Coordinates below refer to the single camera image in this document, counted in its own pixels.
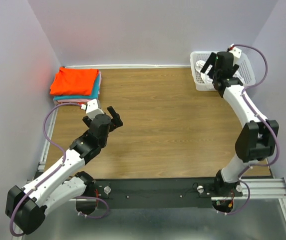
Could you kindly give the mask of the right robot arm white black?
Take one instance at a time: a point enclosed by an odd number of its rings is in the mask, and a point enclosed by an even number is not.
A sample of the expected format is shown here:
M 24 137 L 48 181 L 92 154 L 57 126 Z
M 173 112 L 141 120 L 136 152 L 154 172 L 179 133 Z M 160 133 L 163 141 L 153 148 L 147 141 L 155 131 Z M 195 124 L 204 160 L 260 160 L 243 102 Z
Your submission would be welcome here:
M 214 178 L 213 191 L 226 197 L 236 190 L 239 179 L 252 166 L 272 156 L 278 149 L 276 138 L 279 124 L 263 115 L 248 97 L 242 81 L 234 74 L 239 66 L 234 63 L 241 53 L 237 51 L 213 52 L 206 60 L 201 73 L 212 79 L 214 89 L 235 112 L 242 131 L 235 142 L 235 155 Z

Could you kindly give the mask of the white t shirt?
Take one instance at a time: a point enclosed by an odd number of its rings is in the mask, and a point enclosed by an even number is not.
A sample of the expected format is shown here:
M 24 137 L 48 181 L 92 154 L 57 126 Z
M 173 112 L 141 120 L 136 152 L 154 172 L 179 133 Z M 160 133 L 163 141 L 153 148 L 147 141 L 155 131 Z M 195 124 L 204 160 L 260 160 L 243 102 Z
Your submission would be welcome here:
M 201 79 L 202 79 L 202 81 L 204 83 L 211 84 L 213 80 L 211 78 L 209 78 L 209 76 L 208 76 L 208 72 L 211 69 L 211 66 L 206 70 L 205 73 L 202 73 L 201 69 L 203 68 L 204 64 L 205 64 L 205 61 L 203 61 L 203 60 L 196 61 L 196 63 L 195 63 L 195 70 L 196 70 L 197 73 L 200 74 Z M 239 78 L 241 80 L 241 82 L 244 83 L 244 78 L 240 75 L 238 70 L 235 72 L 233 77 Z

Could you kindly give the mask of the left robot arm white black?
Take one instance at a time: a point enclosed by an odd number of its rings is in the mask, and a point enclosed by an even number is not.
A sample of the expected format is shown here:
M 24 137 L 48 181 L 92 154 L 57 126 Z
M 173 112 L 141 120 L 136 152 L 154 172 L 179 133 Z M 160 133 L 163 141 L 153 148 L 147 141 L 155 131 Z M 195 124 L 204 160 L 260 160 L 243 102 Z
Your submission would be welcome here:
M 14 237 L 29 235 L 37 230 L 51 210 L 72 198 L 87 198 L 93 194 L 93 178 L 79 173 L 69 181 L 71 173 L 87 165 L 106 147 L 109 133 L 123 125 L 112 106 L 105 113 L 91 100 L 79 104 L 85 111 L 83 122 L 88 129 L 76 138 L 62 157 L 42 175 L 23 187 L 14 185 L 7 193 L 5 214 L 9 231 Z

